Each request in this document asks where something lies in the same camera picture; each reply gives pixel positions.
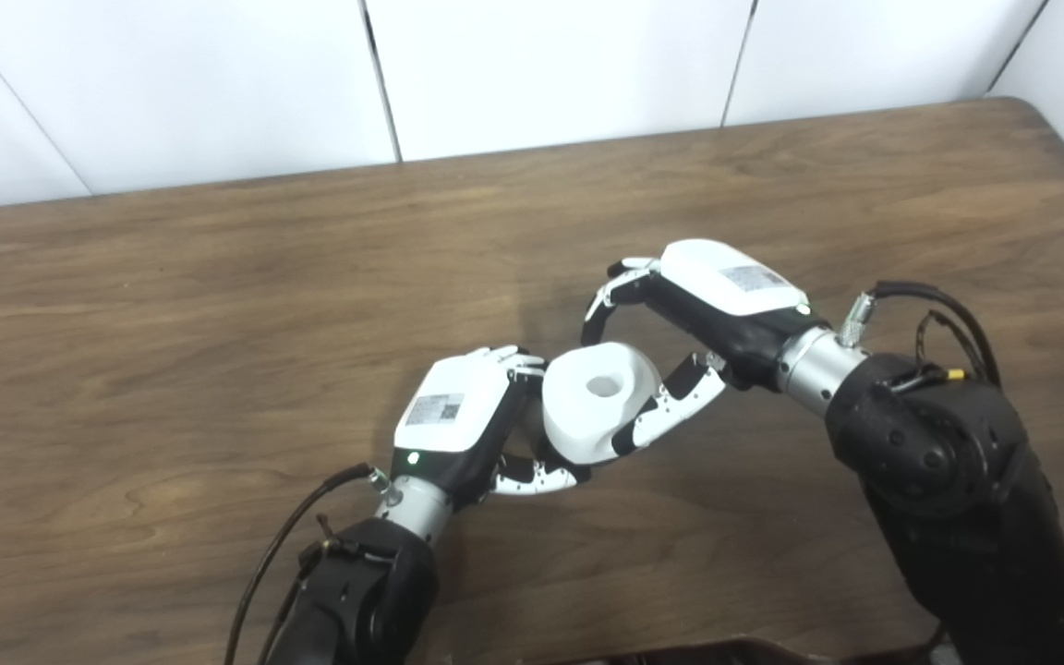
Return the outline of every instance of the hole in cup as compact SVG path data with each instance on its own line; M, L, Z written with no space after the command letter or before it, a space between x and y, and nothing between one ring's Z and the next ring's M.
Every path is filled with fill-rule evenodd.
M621 392L621 376L595 376L588 380L585 388L595 396L613 397Z

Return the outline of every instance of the label sticker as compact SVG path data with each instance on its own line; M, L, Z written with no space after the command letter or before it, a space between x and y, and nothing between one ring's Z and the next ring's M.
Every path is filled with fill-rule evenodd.
M739 265L736 268L721 270L721 275L735 283L738 289L748 294L751 290L778 289L780 286L789 286L786 279L778 277L776 272L764 265Z
M421 396L413 403L410 412L410 425L452 425L458 419L458 410L462 405L464 393L452 393L448 396Z

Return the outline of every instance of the wood grain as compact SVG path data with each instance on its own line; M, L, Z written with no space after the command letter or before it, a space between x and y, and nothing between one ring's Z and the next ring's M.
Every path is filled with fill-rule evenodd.
M0 662L218 662L267 538L321 477L387 463L435 359L565 352L609 262L684 236L835 320L878 278L953 292L1064 519L1064 146L1017 101L0 207ZM919 316L884 309L869 346L912 348ZM609 333L663 367L697 348L646 311ZM322 510L373 505L360 486ZM465 511L438 550L411 662L738 634L845 655L932 630L822 427L757 392L576 492Z

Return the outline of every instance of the black cable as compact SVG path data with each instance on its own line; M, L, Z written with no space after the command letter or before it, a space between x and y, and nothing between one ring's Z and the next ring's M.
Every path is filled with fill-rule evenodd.
M983 332L976 316L971 315L971 312L963 306L959 300L938 290L936 286L920 282L878 282L870 294L877 299L904 296L904 298L934 300L936 303L946 305L970 332L971 338L976 342L976 348L979 349L979 356L983 360L983 369L987 373L988 382L1000 387L1000 367L996 363L996 354L992 352L992 344L987 340L987 333Z
M971 373L978 376L979 379L987 379L987 367L983 366L983 359L979 356L976 346L971 345L967 333L963 332L963 329L955 325L954 320L950 320L949 316L933 311L933 309L928 312L928 315L921 317L920 323L917 325L917 333L914 335L914 360L917 361L919 370L926 366L926 328L932 320L937 321L938 326L946 328L951 335L954 335L959 346L963 347L963 354L966 354L967 362L970 362Z
M314 502L320 500L331 489L350 480L366 479L367 476L371 475L371 466L360 463L350 468L344 468L343 471L336 472L336 475L331 476L328 480L322 480L318 488L304 498L298 504L298 508L293 511L290 517L286 518L286 522L282 526L282 530L278 531L278 535L273 535L273 539L269 541L269 547L266 548L265 554L262 555L261 563L257 563L256 568L253 569L253 578L249 580L249 585L246 586L245 594L242 595L240 603L236 605L236 615L233 616L232 630L228 632L228 649L225 649L225 665L233 665L233 662L236 661L236 643L240 641L242 625L245 624L245 615L249 613L249 603L253 601L253 594L256 592L256 586L262 583L265 571L269 568L273 556L278 554L278 549L282 548L282 543L286 541L286 536L290 534L295 525L298 525L299 519L303 515L306 515L306 511L314 505Z
M290 616L290 610L295 606L295 600L298 598L298 593L303 588L303 581L301 578L296 578L295 584L290 584L290 589L286 592L286 598L283 598L282 606L278 609L278 615L273 618L273 625L269 627L269 635L266 635L265 644L262 645L262 653L256 656L256 665L265 665L265 662L269 660L269 652L273 651L273 643L278 641L278 633L282 632L282 627L286 624L286 618Z

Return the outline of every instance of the white robot hand casing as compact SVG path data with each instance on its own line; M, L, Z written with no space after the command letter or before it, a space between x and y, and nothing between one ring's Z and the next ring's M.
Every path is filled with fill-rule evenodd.
M725 243L677 240L663 249L660 275L733 316L807 305L808 296L781 275Z

